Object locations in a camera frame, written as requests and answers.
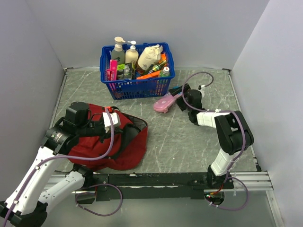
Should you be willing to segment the aluminium rail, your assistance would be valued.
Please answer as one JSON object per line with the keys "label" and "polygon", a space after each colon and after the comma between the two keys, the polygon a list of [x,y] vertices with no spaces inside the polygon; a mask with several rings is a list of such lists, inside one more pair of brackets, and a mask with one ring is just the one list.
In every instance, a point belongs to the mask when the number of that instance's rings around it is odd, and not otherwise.
{"label": "aluminium rail", "polygon": [[[85,181],[89,180],[93,173],[81,174],[79,172],[70,172],[67,175],[53,175],[53,176],[34,176],[26,186],[25,193],[33,192],[39,196],[45,192],[47,197],[50,197],[51,190],[59,194],[81,193],[88,192],[81,189]],[[223,189],[222,187],[217,190],[211,190],[205,194],[216,192],[231,192],[231,191],[267,191],[272,189],[272,183],[267,173],[263,172],[238,172],[231,173],[228,180],[232,180],[233,189]]]}

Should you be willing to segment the grey pump bottle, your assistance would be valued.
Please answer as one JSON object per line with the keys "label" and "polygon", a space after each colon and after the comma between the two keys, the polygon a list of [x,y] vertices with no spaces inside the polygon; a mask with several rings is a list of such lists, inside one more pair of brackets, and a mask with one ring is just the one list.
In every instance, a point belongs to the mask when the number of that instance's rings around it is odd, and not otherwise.
{"label": "grey pump bottle", "polygon": [[111,59],[117,60],[117,64],[124,64],[125,63],[125,52],[123,50],[123,44],[125,43],[125,40],[122,37],[115,37],[115,46],[114,49],[111,52]]}

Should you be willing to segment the red backpack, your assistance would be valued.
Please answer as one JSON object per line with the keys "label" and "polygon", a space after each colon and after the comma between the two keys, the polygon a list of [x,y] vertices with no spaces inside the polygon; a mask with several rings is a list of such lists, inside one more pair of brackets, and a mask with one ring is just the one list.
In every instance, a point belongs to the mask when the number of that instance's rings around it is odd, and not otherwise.
{"label": "red backpack", "polygon": [[[109,154],[95,161],[70,159],[71,162],[84,165],[95,172],[104,168],[124,171],[139,165],[146,152],[148,124],[143,119],[120,112],[115,106],[112,109],[119,115],[121,124],[119,129],[115,129],[114,143]],[[109,144],[110,134],[104,137],[82,137],[69,155],[98,157],[105,154]]]}

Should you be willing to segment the orange package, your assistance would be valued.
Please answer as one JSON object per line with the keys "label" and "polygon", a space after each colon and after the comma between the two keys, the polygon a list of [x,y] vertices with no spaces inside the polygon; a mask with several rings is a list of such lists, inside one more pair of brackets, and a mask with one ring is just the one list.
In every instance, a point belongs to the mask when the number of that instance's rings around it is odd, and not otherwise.
{"label": "orange package", "polygon": [[[160,55],[160,61],[159,62],[161,62],[162,60],[166,60],[167,61],[167,57],[166,57],[166,54],[165,53],[162,53],[161,55]],[[153,72],[153,73],[151,73],[151,74],[149,74],[148,73],[148,70],[147,70],[147,72],[145,72],[143,75],[139,75],[138,73],[136,74],[136,79],[149,79],[149,78],[156,78],[156,77],[158,77],[159,76],[159,73],[160,73],[160,71],[157,71],[157,72]]]}

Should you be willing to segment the black and green box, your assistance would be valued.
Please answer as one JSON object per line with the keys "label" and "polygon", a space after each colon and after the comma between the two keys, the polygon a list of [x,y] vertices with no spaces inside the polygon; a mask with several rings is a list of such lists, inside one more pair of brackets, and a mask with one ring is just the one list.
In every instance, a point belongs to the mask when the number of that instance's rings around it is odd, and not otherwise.
{"label": "black and green box", "polygon": [[135,67],[132,62],[120,64],[117,66],[117,80],[132,80],[135,78]]}

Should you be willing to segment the beige paper bag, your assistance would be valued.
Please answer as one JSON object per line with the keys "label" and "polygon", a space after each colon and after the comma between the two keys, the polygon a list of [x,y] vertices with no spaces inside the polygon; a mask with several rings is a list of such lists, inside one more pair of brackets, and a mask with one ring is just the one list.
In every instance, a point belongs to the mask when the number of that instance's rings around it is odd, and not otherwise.
{"label": "beige paper bag", "polygon": [[162,51],[163,47],[159,44],[145,47],[137,60],[137,70],[145,72],[151,65],[157,64],[161,59]]}

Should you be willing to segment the pink cartoon pencil case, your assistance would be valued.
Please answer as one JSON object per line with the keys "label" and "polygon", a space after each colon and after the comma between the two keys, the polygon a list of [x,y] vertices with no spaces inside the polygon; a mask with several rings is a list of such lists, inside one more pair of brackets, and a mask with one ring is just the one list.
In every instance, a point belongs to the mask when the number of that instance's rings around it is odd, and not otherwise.
{"label": "pink cartoon pencil case", "polygon": [[153,109],[159,113],[166,113],[181,96],[181,89],[170,89],[167,94],[153,105]]}

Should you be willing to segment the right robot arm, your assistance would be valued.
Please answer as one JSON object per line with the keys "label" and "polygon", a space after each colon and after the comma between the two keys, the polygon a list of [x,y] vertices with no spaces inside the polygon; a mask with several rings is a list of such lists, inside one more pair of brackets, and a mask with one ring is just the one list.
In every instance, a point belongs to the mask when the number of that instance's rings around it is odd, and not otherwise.
{"label": "right robot arm", "polygon": [[193,124],[216,129],[220,150],[207,169],[206,182],[210,188],[218,188],[227,181],[231,167],[253,144],[254,138],[241,111],[210,111],[203,108],[204,91],[205,85],[191,89],[186,83],[170,89],[169,93],[181,111],[187,111]]}

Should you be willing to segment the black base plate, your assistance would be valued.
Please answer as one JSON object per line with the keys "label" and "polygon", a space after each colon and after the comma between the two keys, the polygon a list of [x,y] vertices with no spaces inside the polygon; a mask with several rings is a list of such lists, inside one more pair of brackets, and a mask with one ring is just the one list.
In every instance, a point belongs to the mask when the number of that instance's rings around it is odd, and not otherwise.
{"label": "black base plate", "polygon": [[81,189],[94,192],[97,201],[119,199],[116,186],[123,199],[190,198],[203,200],[211,190],[233,189],[232,180],[225,176],[211,177],[206,172],[193,173],[139,173],[139,174],[94,174]]}

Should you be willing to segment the blue plastic basket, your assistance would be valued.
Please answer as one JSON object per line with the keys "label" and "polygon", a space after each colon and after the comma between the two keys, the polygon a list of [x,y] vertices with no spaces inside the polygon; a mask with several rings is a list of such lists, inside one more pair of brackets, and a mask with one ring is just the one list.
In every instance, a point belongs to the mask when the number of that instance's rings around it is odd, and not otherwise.
{"label": "blue plastic basket", "polygon": [[150,79],[116,80],[107,79],[106,70],[109,69],[111,51],[113,45],[102,47],[100,56],[100,81],[105,84],[114,100],[136,99],[147,97],[163,96],[167,93],[170,81],[175,77],[174,61],[169,45],[165,42],[158,43],[163,47],[166,56],[167,66],[170,69],[170,76]]}

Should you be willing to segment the pink box in basket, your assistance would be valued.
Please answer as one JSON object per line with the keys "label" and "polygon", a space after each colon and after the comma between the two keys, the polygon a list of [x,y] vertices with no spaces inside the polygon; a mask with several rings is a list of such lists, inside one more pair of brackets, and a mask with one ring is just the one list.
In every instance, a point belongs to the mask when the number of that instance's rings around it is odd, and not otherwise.
{"label": "pink box in basket", "polygon": [[106,70],[106,80],[107,81],[116,81],[117,79],[117,60],[110,60],[109,69]]}

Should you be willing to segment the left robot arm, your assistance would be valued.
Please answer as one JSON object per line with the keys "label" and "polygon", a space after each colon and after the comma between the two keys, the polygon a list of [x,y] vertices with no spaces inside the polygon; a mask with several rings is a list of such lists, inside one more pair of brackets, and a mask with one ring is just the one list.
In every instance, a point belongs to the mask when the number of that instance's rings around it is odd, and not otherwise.
{"label": "left robot arm", "polygon": [[[40,227],[48,213],[76,189],[88,190],[93,186],[92,171],[81,165],[55,186],[45,190],[45,186],[62,159],[99,161],[109,154],[114,144],[115,128],[120,126],[119,114],[111,107],[99,113],[95,121],[89,104],[74,102],[66,114],[50,128],[42,141],[37,156],[16,190],[0,203],[0,215],[4,223],[15,227]],[[80,138],[103,137],[110,134],[110,144],[105,154],[99,157],[78,157],[69,153]]]}

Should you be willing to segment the green drink bottle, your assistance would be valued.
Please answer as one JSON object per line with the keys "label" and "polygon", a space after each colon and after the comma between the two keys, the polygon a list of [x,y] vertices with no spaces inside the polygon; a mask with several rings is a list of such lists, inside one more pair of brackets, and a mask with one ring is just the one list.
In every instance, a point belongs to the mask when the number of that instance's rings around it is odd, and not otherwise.
{"label": "green drink bottle", "polygon": [[159,77],[168,77],[168,76],[170,76],[170,68],[166,66],[160,71]]}

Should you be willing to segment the cream pump bottle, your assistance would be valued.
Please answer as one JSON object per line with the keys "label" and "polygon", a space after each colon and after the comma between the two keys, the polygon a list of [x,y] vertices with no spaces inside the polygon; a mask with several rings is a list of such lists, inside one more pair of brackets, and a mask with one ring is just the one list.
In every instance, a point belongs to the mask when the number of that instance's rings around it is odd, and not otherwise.
{"label": "cream pump bottle", "polygon": [[134,65],[137,63],[137,60],[139,58],[139,53],[136,50],[136,41],[128,41],[128,43],[131,45],[130,48],[125,52],[125,63],[133,63]]}

